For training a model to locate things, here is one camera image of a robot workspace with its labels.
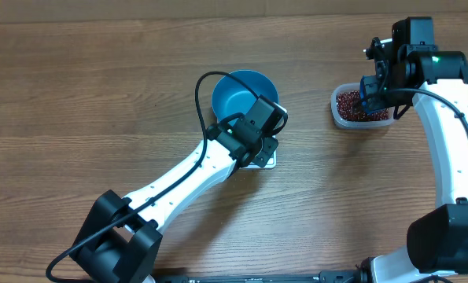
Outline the blue plastic measuring scoop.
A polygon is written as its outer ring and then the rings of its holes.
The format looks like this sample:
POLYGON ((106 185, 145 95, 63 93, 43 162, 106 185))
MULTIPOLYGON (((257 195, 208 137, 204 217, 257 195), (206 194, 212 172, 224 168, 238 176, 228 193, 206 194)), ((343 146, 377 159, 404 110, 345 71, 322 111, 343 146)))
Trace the blue plastic measuring scoop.
POLYGON ((386 96, 386 79, 376 75, 364 76, 360 81, 360 100, 364 112, 367 114, 390 108, 386 96))

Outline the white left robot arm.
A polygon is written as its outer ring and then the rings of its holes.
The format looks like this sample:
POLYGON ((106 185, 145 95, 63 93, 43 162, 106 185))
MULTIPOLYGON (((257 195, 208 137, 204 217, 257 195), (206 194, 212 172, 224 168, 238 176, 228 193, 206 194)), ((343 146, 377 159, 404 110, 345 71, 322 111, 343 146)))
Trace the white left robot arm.
POLYGON ((265 167, 287 119, 283 107, 261 96, 247 113, 212 124, 197 148, 156 181, 125 197, 106 191, 89 211, 71 258, 93 282, 152 282, 170 223, 236 170, 250 164, 265 167))

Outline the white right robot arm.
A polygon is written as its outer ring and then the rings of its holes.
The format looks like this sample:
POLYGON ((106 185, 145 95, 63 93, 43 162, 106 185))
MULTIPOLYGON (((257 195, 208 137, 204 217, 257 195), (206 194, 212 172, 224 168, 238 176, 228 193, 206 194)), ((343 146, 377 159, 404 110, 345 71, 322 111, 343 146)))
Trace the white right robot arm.
POLYGON ((410 224, 399 250, 363 262, 361 282, 446 282, 468 274, 468 62, 441 51, 429 17, 392 26, 390 39, 373 39, 366 57, 374 75, 361 79, 355 108, 392 108, 395 118, 413 108, 429 144, 436 207, 410 224))

